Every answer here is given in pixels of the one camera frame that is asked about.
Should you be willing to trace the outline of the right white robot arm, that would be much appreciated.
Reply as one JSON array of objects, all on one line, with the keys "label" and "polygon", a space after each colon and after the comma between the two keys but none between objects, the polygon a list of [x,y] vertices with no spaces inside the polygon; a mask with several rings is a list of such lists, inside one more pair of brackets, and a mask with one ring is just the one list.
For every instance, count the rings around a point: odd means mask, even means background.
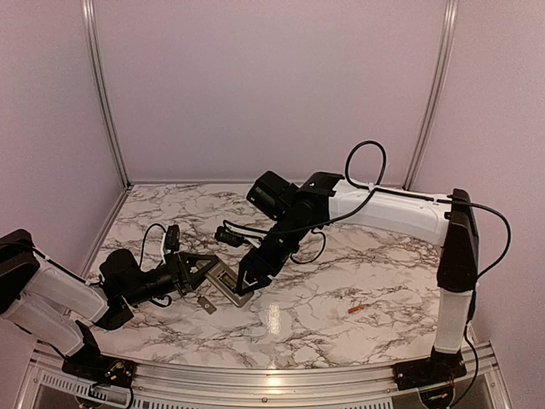
[{"label": "right white robot arm", "polygon": [[478,279],[479,235],[465,191],[432,196],[377,185],[355,187],[344,176],[323,171],[297,186],[267,171],[247,199],[274,225],[240,261],[239,295],[269,286],[311,230],[336,222],[401,233],[438,246],[439,316],[433,354],[422,362],[422,375],[438,382],[454,369]]}]

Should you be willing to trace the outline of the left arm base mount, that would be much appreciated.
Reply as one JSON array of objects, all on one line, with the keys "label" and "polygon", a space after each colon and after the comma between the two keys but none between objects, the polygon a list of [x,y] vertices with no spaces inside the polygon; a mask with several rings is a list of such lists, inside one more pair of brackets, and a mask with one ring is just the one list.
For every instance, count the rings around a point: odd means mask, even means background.
[{"label": "left arm base mount", "polygon": [[108,384],[121,388],[132,385],[136,363],[103,354],[80,351],[64,359],[64,373],[87,379],[98,385]]}]

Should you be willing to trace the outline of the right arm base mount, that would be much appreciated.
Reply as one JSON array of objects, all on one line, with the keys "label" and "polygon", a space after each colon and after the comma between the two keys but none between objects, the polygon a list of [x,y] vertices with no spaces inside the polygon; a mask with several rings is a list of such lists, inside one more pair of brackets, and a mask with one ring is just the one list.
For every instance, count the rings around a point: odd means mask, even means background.
[{"label": "right arm base mount", "polygon": [[448,383],[468,373],[461,359],[433,361],[430,358],[409,360],[393,365],[394,381],[398,390],[427,387]]}]

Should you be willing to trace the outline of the black green battery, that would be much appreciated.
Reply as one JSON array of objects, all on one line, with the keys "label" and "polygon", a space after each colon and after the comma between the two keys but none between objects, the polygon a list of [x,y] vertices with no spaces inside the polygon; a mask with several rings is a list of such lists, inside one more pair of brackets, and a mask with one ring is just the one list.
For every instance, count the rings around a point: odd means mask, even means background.
[{"label": "black green battery", "polygon": [[237,281],[233,280],[232,277],[228,274],[223,274],[219,281],[231,292],[235,292],[237,290]]}]

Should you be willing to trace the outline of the orange battery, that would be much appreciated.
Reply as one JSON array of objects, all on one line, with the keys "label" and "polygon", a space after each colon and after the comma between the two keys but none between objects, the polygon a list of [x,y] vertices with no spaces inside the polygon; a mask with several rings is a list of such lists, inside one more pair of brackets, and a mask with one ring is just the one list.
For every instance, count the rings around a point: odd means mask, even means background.
[{"label": "orange battery", "polygon": [[350,308],[350,309],[347,311],[347,313],[348,313],[348,314],[355,314],[355,313],[357,313],[357,312],[359,312],[359,311],[364,310],[364,308],[365,308],[365,305],[358,305],[358,306],[356,306],[356,307]]}]

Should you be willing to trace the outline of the grey remote control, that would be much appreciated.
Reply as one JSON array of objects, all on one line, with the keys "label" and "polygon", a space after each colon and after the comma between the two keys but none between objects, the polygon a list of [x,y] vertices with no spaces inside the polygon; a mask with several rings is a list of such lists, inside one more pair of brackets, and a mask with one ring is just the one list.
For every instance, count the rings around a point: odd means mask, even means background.
[{"label": "grey remote control", "polygon": [[205,277],[237,308],[242,308],[254,296],[253,291],[242,296],[237,293],[238,276],[223,261],[219,261],[212,267]]}]

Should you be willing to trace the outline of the grey battery cover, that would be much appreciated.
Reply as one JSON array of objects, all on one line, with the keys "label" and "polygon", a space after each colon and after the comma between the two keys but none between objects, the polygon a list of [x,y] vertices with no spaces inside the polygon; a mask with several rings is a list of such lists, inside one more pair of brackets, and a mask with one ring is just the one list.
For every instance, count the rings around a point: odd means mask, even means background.
[{"label": "grey battery cover", "polygon": [[208,314],[213,314],[217,310],[217,308],[205,296],[198,296],[197,301],[198,305]]}]

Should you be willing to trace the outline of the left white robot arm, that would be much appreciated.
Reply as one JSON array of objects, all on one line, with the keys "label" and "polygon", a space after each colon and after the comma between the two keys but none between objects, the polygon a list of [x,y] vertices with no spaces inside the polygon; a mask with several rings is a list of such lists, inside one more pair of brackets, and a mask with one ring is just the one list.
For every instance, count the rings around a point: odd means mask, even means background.
[{"label": "left white robot arm", "polygon": [[133,308],[154,298],[194,292],[219,264],[217,256],[187,252],[165,255],[162,265],[142,271],[127,249],[100,265],[101,280],[89,284],[39,251],[32,236],[18,229],[1,238],[1,316],[72,356],[90,379],[107,372],[107,360],[84,346],[84,331],[65,318],[66,308],[95,326],[114,331],[132,320]]}]

